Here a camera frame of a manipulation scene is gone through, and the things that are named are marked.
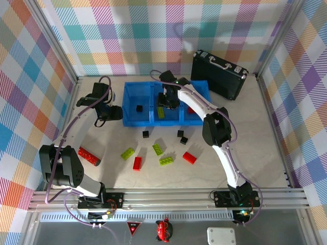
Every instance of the lego brick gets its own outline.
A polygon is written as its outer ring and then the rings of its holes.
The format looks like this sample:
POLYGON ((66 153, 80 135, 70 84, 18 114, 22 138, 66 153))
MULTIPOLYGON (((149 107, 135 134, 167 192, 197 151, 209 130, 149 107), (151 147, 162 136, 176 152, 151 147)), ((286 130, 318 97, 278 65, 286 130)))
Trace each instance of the lego brick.
POLYGON ((160 148, 159 144, 154 144, 152 147, 153 147, 155 153, 157 154, 157 156, 160 156, 164 153, 162 151, 162 149, 160 148))
POLYGON ((149 138, 149 131, 143 131, 143 138, 149 138))
POLYGON ((136 111, 137 112, 143 112, 143 106, 137 105, 136 106, 136 111))
POLYGON ((80 147, 78 149, 78 155, 90 162, 94 166, 98 166, 101 162, 99 158, 97 158, 95 155, 88 152, 86 149, 80 147))
POLYGON ((192 108, 191 107, 188 107, 188 114, 194 114, 195 113, 195 111, 194 110, 192 110, 192 108))
POLYGON ((181 142, 182 144, 186 144, 188 140, 189 140, 189 139, 187 139, 186 137, 182 137, 182 138, 180 139, 180 142, 181 142))
POLYGON ((160 162, 160 165, 163 166, 163 165, 167 165, 169 163, 174 162, 174 160, 172 157, 166 157, 166 158, 160 159, 159 162, 160 162))
POLYGON ((183 137, 184 136, 184 131, 183 130, 178 130, 177 131, 177 137, 183 137))
POLYGON ((164 109, 162 107, 158 107, 158 117, 159 119, 163 119, 165 117, 164 109))
POLYGON ((191 164, 194 164, 194 162, 196 161, 196 157, 188 152, 184 153, 183 158, 191 164))
POLYGON ((133 170, 139 171, 141 169, 141 165, 142 165, 142 157, 135 157, 133 170))
POLYGON ((121 154, 121 157, 126 161, 133 154, 134 150, 132 148, 128 148, 124 153, 121 154))

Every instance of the bin compartment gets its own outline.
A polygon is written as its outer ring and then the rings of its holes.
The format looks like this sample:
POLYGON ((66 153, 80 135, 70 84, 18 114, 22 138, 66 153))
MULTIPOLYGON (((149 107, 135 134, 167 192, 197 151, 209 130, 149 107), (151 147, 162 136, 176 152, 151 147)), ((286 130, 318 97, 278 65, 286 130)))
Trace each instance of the bin compartment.
MULTIPOLYGON (((209 88, 207 81, 191 81, 194 88, 208 101, 209 88)), ((123 97, 123 124, 126 127, 142 126, 188 126, 202 125, 197 114, 188 113, 188 105, 184 102, 175 110, 164 108, 164 118, 159 118, 156 101, 158 94, 164 89, 160 82, 128 82, 125 83, 123 97), (142 112, 136 106, 143 106, 142 112)))

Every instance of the red object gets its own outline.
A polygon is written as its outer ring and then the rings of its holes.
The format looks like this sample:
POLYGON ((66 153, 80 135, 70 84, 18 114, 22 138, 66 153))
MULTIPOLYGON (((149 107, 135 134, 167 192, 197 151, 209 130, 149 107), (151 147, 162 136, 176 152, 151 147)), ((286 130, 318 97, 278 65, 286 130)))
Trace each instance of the red object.
POLYGON ((195 111, 194 111, 191 107, 188 107, 188 113, 189 113, 189 114, 194 114, 195 111))
POLYGON ((86 149, 81 147, 78 149, 78 155, 80 155, 82 158, 84 158, 94 166, 98 166, 101 162, 99 158, 97 158, 95 155, 91 154, 86 149))
POLYGON ((135 157, 133 170, 139 171, 142 165, 142 157, 135 157))
POLYGON ((173 233, 173 227, 169 223, 168 218, 165 218, 163 221, 157 221, 158 228, 157 228, 157 240, 158 241, 164 241, 169 242, 169 239, 172 236, 173 233))
POLYGON ((141 224, 141 222, 129 222, 129 221, 127 221, 127 225, 128 225, 129 231, 131 232, 131 235, 134 235, 135 231, 138 229, 140 224, 141 224))
POLYGON ((191 155, 191 154, 188 153, 188 152, 185 152, 185 153, 184 153, 183 158, 184 158, 186 161, 190 162, 191 164, 194 164, 194 162, 196 161, 196 157, 193 156, 193 155, 191 155))

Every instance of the black briefcase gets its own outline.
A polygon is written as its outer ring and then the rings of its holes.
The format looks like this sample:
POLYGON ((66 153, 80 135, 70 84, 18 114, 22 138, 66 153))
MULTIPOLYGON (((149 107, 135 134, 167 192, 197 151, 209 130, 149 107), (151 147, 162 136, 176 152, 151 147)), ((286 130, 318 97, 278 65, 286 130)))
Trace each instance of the black briefcase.
POLYGON ((235 100, 239 95, 248 70, 203 50, 194 53, 191 80, 207 80, 209 90, 235 100))

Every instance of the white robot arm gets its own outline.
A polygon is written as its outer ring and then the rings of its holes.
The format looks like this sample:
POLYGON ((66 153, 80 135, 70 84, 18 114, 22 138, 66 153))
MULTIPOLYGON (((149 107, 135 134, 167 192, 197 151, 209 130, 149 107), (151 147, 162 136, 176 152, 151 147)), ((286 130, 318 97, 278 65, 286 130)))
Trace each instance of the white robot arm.
MULTIPOLYGON (((204 121, 207 115, 211 115, 215 113, 215 111, 205 107, 202 101, 197 99, 197 96, 194 96, 195 94, 198 95, 203 100, 205 100, 207 104, 210 105, 211 107, 216 107, 213 104, 211 104, 209 101, 207 101, 202 95, 200 95, 199 92, 196 91, 191 84, 186 84, 184 85, 183 88, 178 90, 178 98, 181 101, 185 102, 189 107, 191 107, 192 110, 194 110, 195 113, 199 115, 201 120, 204 121)), ((237 172, 237 170, 234 168, 234 166, 231 163, 231 158, 227 152, 227 148, 228 148, 227 142, 222 143, 220 147, 218 145, 212 145, 212 147, 216 151, 221 161, 221 164, 224 167, 229 186, 233 188, 242 186, 245 183, 245 179, 242 176, 240 176, 240 174, 237 172)))
POLYGON ((81 196, 87 197, 91 202, 103 202, 103 195, 105 195, 104 185, 84 173, 84 168, 77 153, 90 127, 93 125, 101 127, 106 121, 123 118, 121 107, 113 106, 113 101, 114 93, 111 87, 100 82, 94 83, 91 94, 79 99, 77 107, 84 106, 90 108, 84 113, 79 113, 77 120, 76 118, 70 120, 66 128, 63 129, 62 133, 51 145, 43 145, 39 150, 43 179, 46 182, 72 188, 77 193, 80 193, 81 196), (54 178, 51 182, 51 174, 58 149, 60 154, 56 163, 54 178))

